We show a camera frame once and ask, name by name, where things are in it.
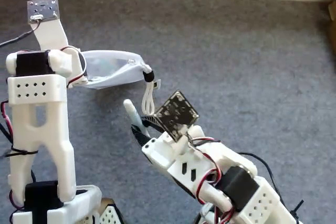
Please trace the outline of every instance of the black plastic part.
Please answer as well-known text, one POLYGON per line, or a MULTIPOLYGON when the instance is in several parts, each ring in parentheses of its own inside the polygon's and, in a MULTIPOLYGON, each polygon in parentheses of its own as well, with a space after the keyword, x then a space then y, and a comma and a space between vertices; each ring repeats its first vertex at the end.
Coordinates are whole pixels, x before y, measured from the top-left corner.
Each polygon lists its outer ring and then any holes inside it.
POLYGON ((240 212, 249 202, 259 185, 243 168, 231 167, 215 186, 227 195, 237 212, 240 212))
POLYGON ((145 72, 142 72, 143 73, 143 76, 145 77, 145 81, 146 82, 152 82, 152 81, 154 81, 154 72, 153 72, 153 70, 152 70, 152 72, 150 72, 150 73, 145 73, 145 72))
POLYGON ((152 115, 146 115, 141 117, 142 124, 145 127, 152 127, 159 131, 160 133, 164 132, 164 129, 159 125, 158 121, 152 115))
POLYGON ((135 126, 134 124, 132 124, 131 130, 132 130, 132 133, 135 139, 137 140, 137 142, 139 143, 141 147, 143 147, 150 140, 150 137, 143 134, 140 131, 139 127, 135 126))
POLYGON ((188 193, 191 197, 193 197, 195 199, 195 196, 192 194, 191 191, 188 190, 188 188, 186 188, 183 184, 181 184, 177 179, 175 179, 174 177, 172 177, 173 180, 186 192, 188 193))
POLYGON ((47 211, 64 204, 57 197, 57 181, 43 181, 28 184, 25 190, 25 211, 33 214, 33 224, 46 224, 47 211))
POLYGON ((77 190, 76 195, 84 194, 86 192, 87 192, 87 190, 85 190, 85 189, 77 190))
POLYGON ((49 66, 47 51, 18 52, 16 57, 16 76, 38 76, 55 73, 49 66))

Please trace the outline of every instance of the white strap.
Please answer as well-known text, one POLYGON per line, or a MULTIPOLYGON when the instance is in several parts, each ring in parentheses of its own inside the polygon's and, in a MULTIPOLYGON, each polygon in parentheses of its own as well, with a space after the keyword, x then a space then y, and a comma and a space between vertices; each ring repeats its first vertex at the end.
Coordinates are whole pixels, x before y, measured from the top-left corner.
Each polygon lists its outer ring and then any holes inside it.
POLYGON ((146 82, 145 94, 142 98, 141 109, 145 115, 152 115, 155 112, 155 106, 153 101, 154 81, 146 82))

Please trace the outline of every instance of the metal plate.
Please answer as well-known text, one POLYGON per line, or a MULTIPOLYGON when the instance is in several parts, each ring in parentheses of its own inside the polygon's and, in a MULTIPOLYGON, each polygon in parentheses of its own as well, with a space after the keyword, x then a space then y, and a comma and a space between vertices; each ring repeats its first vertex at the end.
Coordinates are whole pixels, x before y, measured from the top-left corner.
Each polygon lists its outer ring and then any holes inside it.
POLYGON ((33 23, 31 17, 43 15, 43 20, 59 19, 58 0, 30 0, 27 1, 28 23, 33 23))
POLYGON ((176 91, 154 114, 161 127, 178 141, 199 118, 181 91, 176 91))

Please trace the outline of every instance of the circuit board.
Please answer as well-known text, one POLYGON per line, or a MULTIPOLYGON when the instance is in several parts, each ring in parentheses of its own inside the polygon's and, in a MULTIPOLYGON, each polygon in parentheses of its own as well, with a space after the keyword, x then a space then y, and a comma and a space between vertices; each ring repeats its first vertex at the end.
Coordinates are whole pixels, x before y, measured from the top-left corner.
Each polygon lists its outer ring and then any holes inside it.
POLYGON ((176 91, 154 114, 162 128, 178 141, 199 118, 181 91, 176 91))

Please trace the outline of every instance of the rectangular hole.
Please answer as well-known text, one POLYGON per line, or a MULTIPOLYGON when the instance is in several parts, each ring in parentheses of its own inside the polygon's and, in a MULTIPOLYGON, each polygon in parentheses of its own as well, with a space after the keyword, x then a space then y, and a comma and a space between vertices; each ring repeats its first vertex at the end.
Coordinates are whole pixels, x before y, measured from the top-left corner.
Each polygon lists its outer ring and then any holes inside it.
POLYGON ((47 121, 47 112, 46 112, 46 106, 36 106, 35 107, 35 112, 36 112, 36 123, 37 127, 43 126, 46 121, 47 121))

